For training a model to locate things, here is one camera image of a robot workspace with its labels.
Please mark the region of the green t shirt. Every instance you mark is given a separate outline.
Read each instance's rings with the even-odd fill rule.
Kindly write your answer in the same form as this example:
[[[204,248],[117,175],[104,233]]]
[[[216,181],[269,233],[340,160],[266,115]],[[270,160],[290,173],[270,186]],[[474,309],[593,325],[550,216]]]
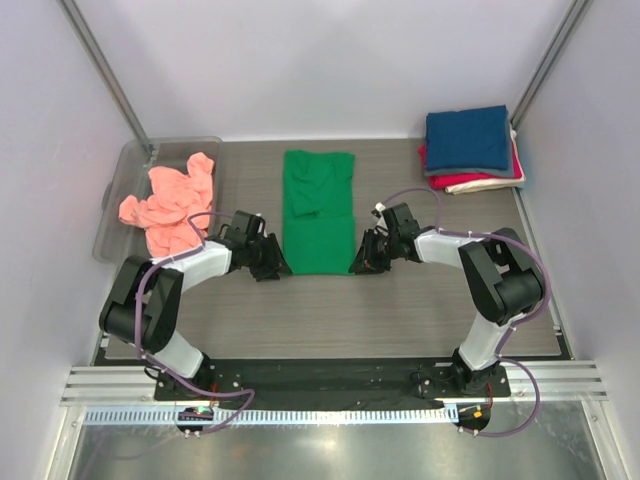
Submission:
[[[347,275],[355,259],[355,156],[284,154],[282,248],[295,275]]]

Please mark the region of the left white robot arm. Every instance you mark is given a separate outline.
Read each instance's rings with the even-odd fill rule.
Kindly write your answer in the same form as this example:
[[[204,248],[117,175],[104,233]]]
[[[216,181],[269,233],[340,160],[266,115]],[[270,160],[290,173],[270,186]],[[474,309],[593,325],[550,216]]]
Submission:
[[[210,358],[177,329],[182,294],[246,268],[255,281],[290,275],[277,236],[260,215],[236,211],[219,233],[197,235],[178,254],[122,263],[99,316],[101,330],[134,347],[136,355],[195,395],[217,394]]]

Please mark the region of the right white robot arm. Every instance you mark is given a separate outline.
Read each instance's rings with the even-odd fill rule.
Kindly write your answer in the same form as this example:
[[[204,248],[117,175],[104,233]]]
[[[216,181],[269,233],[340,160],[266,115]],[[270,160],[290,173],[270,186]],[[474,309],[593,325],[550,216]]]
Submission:
[[[511,228],[490,233],[422,228],[405,203],[384,207],[376,217],[349,272],[381,274],[396,259],[460,269],[476,315],[452,354],[451,380],[464,394],[484,389],[499,366],[507,331],[546,298],[547,282],[537,258]]]

